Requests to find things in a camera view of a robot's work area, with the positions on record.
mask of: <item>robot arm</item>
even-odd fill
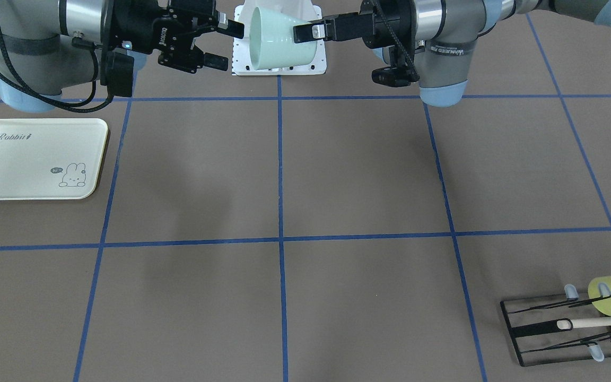
[[[611,27],[611,0],[363,0],[360,11],[294,27],[296,43],[362,38],[383,48],[389,67],[372,73],[378,84],[419,82],[432,106],[460,101],[477,39],[500,20],[547,10]]]
[[[95,111],[131,97],[134,56],[155,49],[161,65],[187,73],[228,70],[227,58],[196,46],[207,32],[242,38],[244,25],[216,10],[216,0],[0,0],[0,96],[22,111]],[[79,109],[97,79],[107,101]],[[89,100],[60,102],[63,88],[88,82]]]

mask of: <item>white tray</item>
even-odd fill
[[[107,134],[95,118],[0,119],[0,201],[86,198]]]

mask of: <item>white stand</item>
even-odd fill
[[[233,39],[232,74],[233,75],[316,75],[327,71],[327,54],[325,43],[318,41],[315,58],[312,63],[297,67],[269,68],[255,70],[249,56],[249,36],[251,33],[251,16],[256,7],[276,10],[301,20],[322,19],[322,9],[313,5],[311,0],[245,0],[244,5],[235,8],[235,21],[245,25],[245,38]]]

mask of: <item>blue tape line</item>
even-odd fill
[[[77,363],[75,365],[75,374],[73,382],[78,382],[80,379],[80,373],[82,372],[82,362],[84,358],[84,350],[86,346],[86,338],[89,332],[89,324],[91,323],[91,314],[93,310],[93,303],[95,300],[95,288],[98,285],[98,277],[100,273],[100,263],[102,262],[102,253],[105,248],[105,238],[107,237],[107,227],[110,223],[110,214],[112,212],[112,201],[115,198],[115,189],[117,186],[117,176],[119,175],[119,159],[121,157],[121,150],[124,147],[124,137],[126,136],[126,128],[129,123],[129,116],[131,115],[131,102],[126,105],[126,112],[124,113],[124,123],[121,126],[121,135],[119,136],[119,147],[117,148],[117,157],[115,160],[114,172],[112,172],[112,183],[110,185],[110,193],[107,198],[107,206],[105,206],[105,218],[102,225],[102,232],[100,233],[100,243],[98,254],[95,257],[94,274],[91,280],[91,290],[89,292],[89,299],[86,305],[86,314],[84,316],[84,325],[82,328],[82,338],[80,339],[80,350],[77,353]]]
[[[558,233],[611,232],[611,227],[538,228],[529,230],[461,231],[456,236],[548,235]]]
[[[462,98],[557,98],[557,94],[464,94]]]
[[[456,231],[458,237],[472,236],[502,236],[502,235],[552,235],[560,233],[581,232],[611,232],[611,227],[575,227],[575,228],[532,228],[520,230],[482,230]],[[299,241],[347,241],[347,240],[384,240],[384,239],[421,239],[431,237],[451,237],[451,232],[415,232],[388,233],[370,235],[320,235],[283,237],[251,237],[245,239],[201,239],[176,241],[133,241],[105,242],[104,248],[131,247],[175,247],[186,245],[217,245],[217,244],[255,244],[256,242],[299,242]],[[0,246],[0,251],[45,251],[49,249],[97,249],[100,244],[50,244],[50,245],[9,245]]]
[[[298,96],[282,97],[284,101],[324,101],[333,99],[421,99],[418,95],[362,95],[362,96]]]
[[[525,99],[525,98],[558,98],[557,94],[465,94],[467,99]],[[611,98],[611,94],[563,94],[565,98]],[[404,96],[302,96],[282,97],[282,101],[327,101],[349,99],[421,99],[417,95]],[[95,102],[102,102],[104,98],[96,98]],[[276,101],[277,97],[160,97],[123,99],[115,98],[114,102],[194,102],[194,101]],[[66,102],[80,102],[83,99],[63,99]]]
[[[97,249],[99,244],[3,245],[3,251],[47,251],[51,249]]]
[[[451,237],[451,232],[425,233],[389,233],[371,235],[322,235],[322,236],[291,236],[284,241],[337,241],[337,240],[373,240],[373,239],[417,239],[428,237]]]
[[[289,342],[286,325],[286,271],[284,268],[284,157],[282,155],[282,77],[277,76],[278,231],[280,295],[282,305],[282,381],[289,382]]]
[[[551,63],[548,61],[548,56],[546,56],[546,51],[544,51],[544,47],[541,46],[541,40],[539,39],[539,34],[537,34],[536,29],[534,28],[534,24],[531,21],[531,17],[529,14],[525,15],[527,17],[527,21],[529,23],[529,28],[531,28],[531,32],[534,35],[534,39],[536,40],[536,44],[539,47],[539,51],[541,52],[541,56],[546,63],[546,68],[548,69],[548,73],[551,75],[551,80],[553,81],[553,86],[555,86],[555,90],[560,96],[560,102],[562,103],[562,107],[565,110],[565,116],[567,116],[567,121],[570,123],[570,128],[572,129],[572,134],[574,134],[574,139],[577,141],[577,145],[579,146],[579,151],[581,152],[581,156],[584,158],[584,163],[586,164],[587,169],[589,170],[589,174],[591,176],[591,181],[593,185],[596,187],[596,192],[598,197],[600,198],[600,202],[603,206],[603,210],[605,211],[605,215],[609,221],[609,226],[611,227],[611,213],[609,212],[609,208],[607,205],[607,201],[602,193],[602,189],[600,188],[600,184],[598,184],[596,173],[593,171],[591,166],[591,162],[589,161],[589,157],[586,154],[586,150],[584,150],[584,145],[581,143],[581,138],[579,137],[579,132],[577,131],[577,127],[574,125],[574,119],[572,119],[572,114],[570,114],[570,109],[567,107],[567,102],[563,97],[562,91],[560,90],[560,85],[555,78],[555,74],[553,73],[553,68],[551,68]]]
[[[444,184],[444,176],[442,172],[442,166],[440,165],[440,155],[437,150],[437,143],[435,141],[435,134],[432,128],[431,112],[427,104],[424,104],[424,113],[426,114],[426,122],[429,126],[429,133],[431,135],[431,145],[433,152],[435,153],[435,165],[437,167],[437,174],[442,184],[442,193],[444,196],[444,209],[447,212],[447,220],[449,222],[449,232],[451,236],[451,242],[454,246],[454,254],[456,255],[456,264],[459,268],[459,275],[461,277],[461,288],[463,288],[464,298],[466,300],[466,310],[468,310],[468,320],[470,321],[470,331],[473,334],[473,343],[475,344],[475,351],[477,353],[477,360],[480,365],[480,376],[483,382],[487,382],[487,370],[485,369],[485,360],[482,356],[482,349],[480,348],[480,338],[477,334],[477,326],[475,324],[475,315],[473,314],[473,305],[470,303],[470,293],[468,292],[468,283],[466,282],[466,273],[464,271],[463,262],[461,261],[461,251],[459,250],[459,242],[456,236],[456,230],[454,229],[454,220],[451,216],[451,208],[449,207],[449,196],[447,194],[447,187]]]
[[[185,245],[216,245],[216,244],[247,244],[248,242],[278,242],[277,237],[256,237],[248,239],[203,239],[203,240],[172,240],[172,241],[134,241],[107,242],[105,248],[133,247],[180,247]]]
[[[611,98],[611,94],[563,94],[563,98]]]

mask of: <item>black cable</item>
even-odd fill
[[[61,102],[61,101],[56,101],[54,99],[50,99],[48,97],[44,97],[43,95],[41,95],[38,92],[34,91],[34,89],[29,87],[29,85],[27,85],[27,83],[22,79],[22,77],[20,77],[18,72],[15,70],[13,64],[11,63],[11,59],[9,57],[8,50],[6,49],[6,46],[5,46],[5,43],[4,43],[3,33],[2,33],[2,25],[1,24],[0,24],[0,50],[2,51],[2,56],[3,56],[3,60],[4,60],[4,63],[6,65],[6,67],[8,68],[9,72],[14,76],[15,80],[18,81],[19,84],[15,84],[15,82],[9,80],[1,72],[0,72],[0,79],[3,80],[3,82],[5,82],[7,85],[10,85],[11,87],[13,87],[14,89],[17,89],[18,91],[23,92],[24,94],[27,94],[27,95],[29,95],[31,97],[39,99],[39,100],[41,100],[43,102],[46,102],[46,103],[48,103],[51,106],[58,107],[59,109],[63,109],[63,110],[66,110],[66,111],[71,111],[71,112],[74,112],[74,113],[91,113],[93,111],[98,111],[98,110],[103,109],[104,107],[108,106],[112,102],[112,100],[114,99],[114,96],[112,96],[112,94],[108,94],[108,97],[99,106],[91,107],[90,109],[78,109],[78,107],[80,107],[80,106],[86,106],[89,102],[93,101],[93,99],[95,97],[95,90],[97,89],[97,85],[95,84],[95,80],[97,79],[97,77],[99,75],[99,64],[98,64],[98,58],[95,56],[95,51],[93,51],[93,50],[90,51],[91,57],[92,57],[92,61],[94,63],[94,76],[93,76],[93,79],[92,79],[92,91],[91,91],[91,95],[85,101],[78,102],[78,103]]]
[[[487,29],[487,31],[484,31],[484,32],[478,34],[477,38],[485,36],[485,34],[488,34],[489,32],[494,31],[494,27],[496,27],[496,24],[492,25],[492,28]]]
[[[400,39],[397,37],[397,34],[395,34],[395,31],[393,31],[392,27],[390,26],[390,22],[388,22],[388,19],[386,19],[386,15],[384,14],[383,10],[381,9],[381,5],[378,3],[378,0],[372,0],[372,2],[374,3],[376,10],[378,11],[379,15],[381,16],[381,21],[386,26],[386,29],[388,29],[388,32],[390,33],[390,36],[392,37],[393,41],[395,41],[395,45],[400,50],[400,53],[402,53],[402,55],[405,56],[405,61],[407,61],[407,66],[409,67],[409,71],[412,73],[414,78],[418,80],[419,73],[417,73],[416,67],[414,66],[414,59],[412,58],[412,56],[409,55],[409,53],[405,49],[405,46],[402,45],[402,43],[400,42]]]
[[[102,104],[98,105],[98,106],[91,107],[90,109],[77,109],[76,107],[68,107],[68,106],[63,106],[63,105],[57,105],[58,103],[64,104],[66,102],[56,101],[54,99],[49,99],[49,98],[41,96],[41,95],[37,97],[35,94],[29,94],[24,87],[22,87],[21,85],[18,85],[17,83],[9,80],[5,75],[3,75],[2,72],[0,72],[0,80],[5,82],[5,84],[9,85],[13,89],[16,89],[16,90],[18,90],[20,92],[23,92],[23,93],[25,93],[25,94],[27,94],[27,95],[29,95],[31,97],[35,97],[36,99],[41,99],[41,101],[44,101],[44,102],[48,103],[51,106],[58,107],[59,109],[63,109],[63,110],[66,110],[66,111],[72,111],[73,113],[84,114],[84,113],[92,113],[94,111],[99,111],[100,109],[103,109],[106,106],[108,106],[112,102],[112,99],[114,99],[114,96],[109,94],[108,97],[105,99],[105,101]],[[92,97],[93,97],[93,95],[95,94],[95,82],[93,83],[92,87],[93,87],[93,89],[92,89]],[[92,100],[91,99],[87,99],[86,101],[79,102],[76,105],[82,104],[82,106],[84,106],[85,104],[87,104],[90,101],[92,101]]]

